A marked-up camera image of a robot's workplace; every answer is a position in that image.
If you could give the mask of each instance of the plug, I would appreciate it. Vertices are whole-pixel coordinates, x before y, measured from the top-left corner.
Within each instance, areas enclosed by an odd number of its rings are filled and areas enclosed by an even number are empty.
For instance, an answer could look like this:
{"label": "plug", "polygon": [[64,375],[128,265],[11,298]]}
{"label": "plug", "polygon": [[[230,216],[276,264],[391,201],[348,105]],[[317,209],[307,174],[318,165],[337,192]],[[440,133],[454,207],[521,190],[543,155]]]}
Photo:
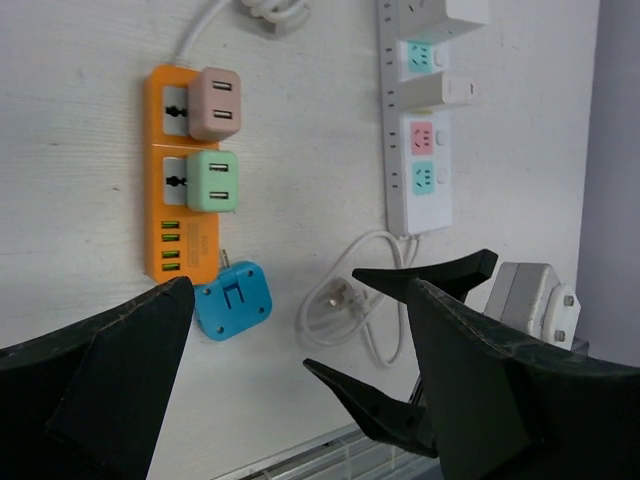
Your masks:
{"label": "plug", "polygon": [[187,157],[187,205],[195,212],[233,212],[238,205],[238,159],[202,150]]}
{"label": "plug", "polygon": [[422,75],[402,82],[398,88],[400,110],[419,112],[460,107],[473,102],[478,93],[476,83],[449,71]]}
{"label": "plug", "polygon": [[273,301],[264,271],[253,262],[229,264],[218,278],[194,288],[197,321],[204,333],[218,342],[244,332],[271,315]]}
{"label": "plug", "polygon": [[240,77],[231,70],[207,67],[188,88],[189,134],[219,142],[240,130]]}
{"label": "plug", "polygon": [[489,23],[488,0],[399,0],[399,36],[440,43]]}
{"label": "plug", "polygon": [[371,305],[366,290],[356,288],[349,280],[338,277],[328,285],[328,291],[318,296],[318,305],[322,313],[333,315],[336,311],[348,308],[355,317],[369,313]]}
{"label": "plug", "polygon": [[500,266],[484,314],[565,350],[573,348],[580,302],[546,263]]}

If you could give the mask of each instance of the power cord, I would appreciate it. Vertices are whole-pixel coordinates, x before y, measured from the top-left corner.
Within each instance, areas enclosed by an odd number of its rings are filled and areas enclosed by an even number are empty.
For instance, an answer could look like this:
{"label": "power cord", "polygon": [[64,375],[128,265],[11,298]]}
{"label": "power cord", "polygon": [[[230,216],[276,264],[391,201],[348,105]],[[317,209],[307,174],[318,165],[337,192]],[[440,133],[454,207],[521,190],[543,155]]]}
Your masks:
{"label": "power cord", "polygon": [[312,343],[322,347],[342,345],[354,338],[358,333],[363,332],[371,354],[377,363],[384,368],[392,368],[402,355],[406,342],[406,312],[402,304],[398,303],[398,344],[395,353],[389,359],[384,358],[380,352],[380,347],[378,346],[370,325],[371,320],[378,313],[384,301],[385,296],[382,294],[378,294],[369,300],[364,294],[364,290],[357,289],[349,282],[344,283],[339,287],[341,289],[340,295],[344,298],[344,303],[349,305],[351,312],[355,316],[356,325],[344,334],[332,336],[329,329],[314,331],[309,323],[309,309],[314,302],[320,300],[321,292],[325,290],[329,284],[339,279],[339,277],[337,277],[338,272],[344,267],[344,264],[353,254],[364,244],[375,238],[383,238],[387,241],[391,248],[395,268],[397,269],[410,267],[418,255],[420,247],[420,239],[418,237],[409,239],[407,251],[403,256],[400,251],[399,240],[391,233],[380,230],[362,235],[347,248],[327,274],[322,277],[320,282],[307,294],[300,305],[299,322],[305,337]]}
{"label": "power cord", "polygon": [[[202,32],[209,26],[213,18],[232,0],[212,0],[212,2],[193,22],[187,30],[174,57],[174,64],[187,66],[188,57]],[[292,32],[302,26],[309,18],[311,7],[307,0],[242,0],[250,8],[251,15],[264,18],[275,24],[276,33]]]}

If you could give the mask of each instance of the white adapter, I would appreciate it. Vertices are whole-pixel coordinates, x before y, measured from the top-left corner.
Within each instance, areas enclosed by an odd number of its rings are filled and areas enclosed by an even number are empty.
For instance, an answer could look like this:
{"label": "white adapter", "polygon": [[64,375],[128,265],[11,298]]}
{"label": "white adapter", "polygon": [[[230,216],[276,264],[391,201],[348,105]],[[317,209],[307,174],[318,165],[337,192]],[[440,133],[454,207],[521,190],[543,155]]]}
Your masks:
{"label": "white adapter", "polygon": [[489,23],[488,0],[399,0],[398,35],[440,43]]}
{"label": "white adapter", "polygon": [[484,314],[543,342],[571,350],[580,302],[551,265],[505,262]]}
{"label": "white adapter", "polygon": [[419,113],[469,105],[478,89],[470,78],[443,71],[402,82],[398,90],[400,110]]}

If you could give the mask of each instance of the grey wall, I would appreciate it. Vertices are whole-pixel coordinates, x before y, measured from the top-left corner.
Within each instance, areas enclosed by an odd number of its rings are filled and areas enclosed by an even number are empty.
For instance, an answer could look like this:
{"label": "grey wall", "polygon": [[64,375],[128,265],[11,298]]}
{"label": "grey wall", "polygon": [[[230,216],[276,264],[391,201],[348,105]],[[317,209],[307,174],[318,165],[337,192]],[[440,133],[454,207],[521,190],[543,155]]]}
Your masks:
{"label": "grey wall", "polygon": [[577,293],[591,355],[640,366],[638,0],[600,6]]}

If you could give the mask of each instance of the teal outlet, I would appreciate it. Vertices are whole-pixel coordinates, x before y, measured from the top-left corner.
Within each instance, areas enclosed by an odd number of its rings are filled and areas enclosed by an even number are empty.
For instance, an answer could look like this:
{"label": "teal outlet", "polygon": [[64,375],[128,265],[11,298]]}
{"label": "teal outlet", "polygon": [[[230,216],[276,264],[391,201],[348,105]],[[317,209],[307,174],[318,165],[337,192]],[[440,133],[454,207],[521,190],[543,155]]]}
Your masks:
{"label": "teal outlet", "polygon": [[407,42],[409,52],[409,71],[411,73],[431,73],[431,44],[424,42]]}
{"label": "teal outlet", "polygon": [[433,162],[413,164],[412,183],[414,195],[429,195],[436,190],[436,178]]}

